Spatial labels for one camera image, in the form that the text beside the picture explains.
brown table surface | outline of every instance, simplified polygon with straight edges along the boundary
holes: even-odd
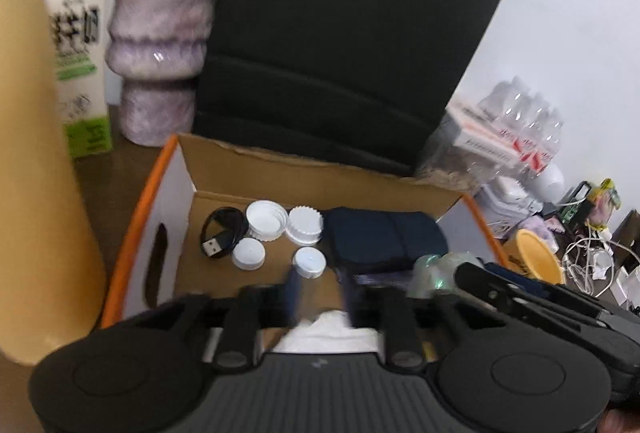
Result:
[[[113,152],[76,161],[82,196],[109,277],[140,191],[160,152],[136,146],[117,131],[113,134]],[[27,398],[30,373],[31,368],[15,365],[0,355],[2,433],[42,431]]]

black electronic device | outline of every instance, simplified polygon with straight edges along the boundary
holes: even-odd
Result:
[[[455,281],[500,312],[589,350],[609,370],[611,402],[640,403],[640,318],[564,286],[529,279],[519,283],[515,276],[506,279],[465,263],[456,269]]]
[[[290,324],[289,290],[187,296],[98,331],[34,369],[31,403],[56,433],[586,433],[609,401],[594,355],[455,295],[366,288],[353,324],[383,334],[379,355],[260,356],[258,331]]]

large white cap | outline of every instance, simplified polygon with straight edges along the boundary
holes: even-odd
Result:
[[[293,208],[285,233],[296,245],[316,245],[322,238],[322,215],[306,206]]]
[[[288,216],[281,205],[270,200],[258,200],[247,207],[246,219],[249,236],[260,241],[273,241],[284,233]]]
[[[317,278],[326,268],[324,254],[314,247],[303,247],[293,257],[293,265],[298,274],[304,278]]]
[[[266,251],[255,238],[243,238],[231,253],[234,265],[242,270],[260,269],[264,263]]]

plastic cap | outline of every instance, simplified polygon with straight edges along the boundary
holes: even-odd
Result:
[[[304,278],[317,278],[326,268],[324,254],[314,247],[303,247],[293,257],[293,265],[298,274]]]
[[[270,200],[258,200],[246,209],[249,235],[260,241],[273,241],[284,233],[287,227],[287,212],[280,204]]]
[[[242,270],[260,269],[265,256],[264,245],[255,238],[241,239],[231,253],[234,265]]]
[[[322,238],[322,215],[306,206],[293,208],[285,232],[296,245],[316,245]]]

